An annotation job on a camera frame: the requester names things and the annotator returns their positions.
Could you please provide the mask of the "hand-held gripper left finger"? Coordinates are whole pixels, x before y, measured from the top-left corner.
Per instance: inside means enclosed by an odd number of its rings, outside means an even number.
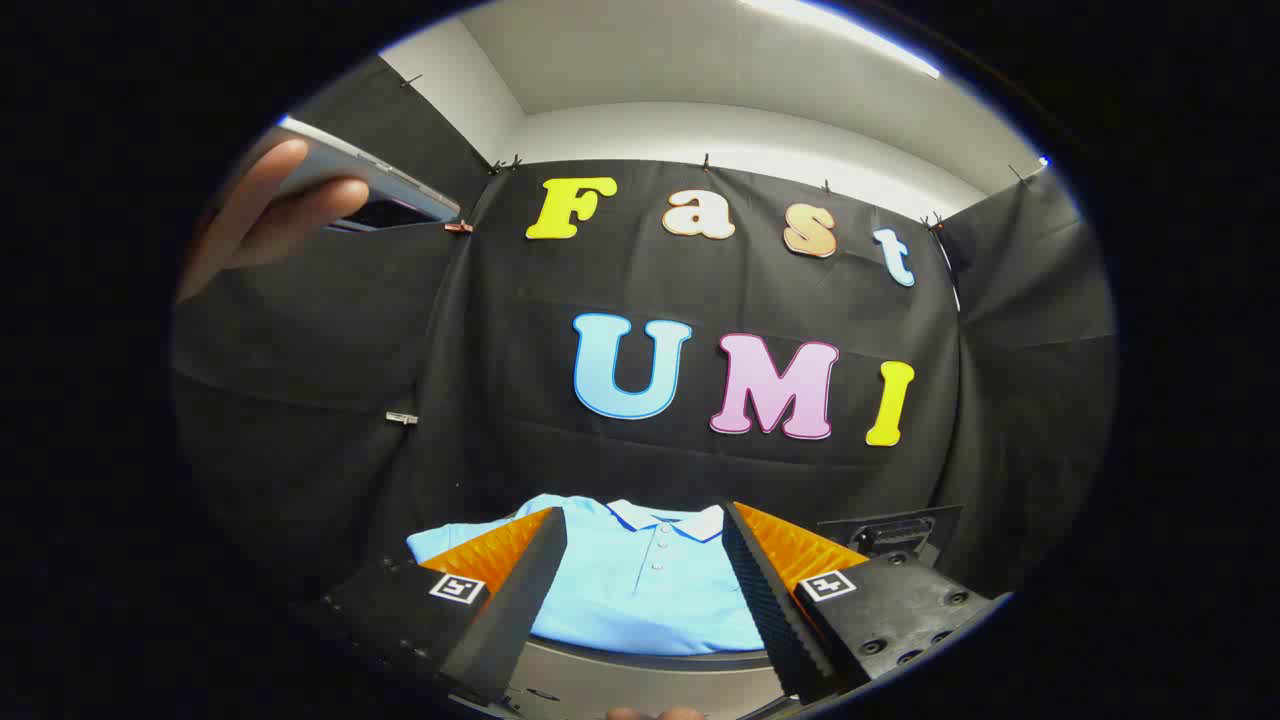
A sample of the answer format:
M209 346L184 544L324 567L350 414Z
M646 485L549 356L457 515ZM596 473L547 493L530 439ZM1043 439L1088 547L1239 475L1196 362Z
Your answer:
M475 705L504 700L567 547L561 507L426 562L381 560L300 606L300 620L397 682Z

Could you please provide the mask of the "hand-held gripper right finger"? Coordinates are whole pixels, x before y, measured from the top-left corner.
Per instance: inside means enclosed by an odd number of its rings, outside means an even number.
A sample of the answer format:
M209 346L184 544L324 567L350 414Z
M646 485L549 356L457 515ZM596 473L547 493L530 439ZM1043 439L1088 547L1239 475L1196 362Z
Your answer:
M961 512L940 506L815 530L723 505L724 552L785 694L847 694L919 664L1002 607L937 566Z

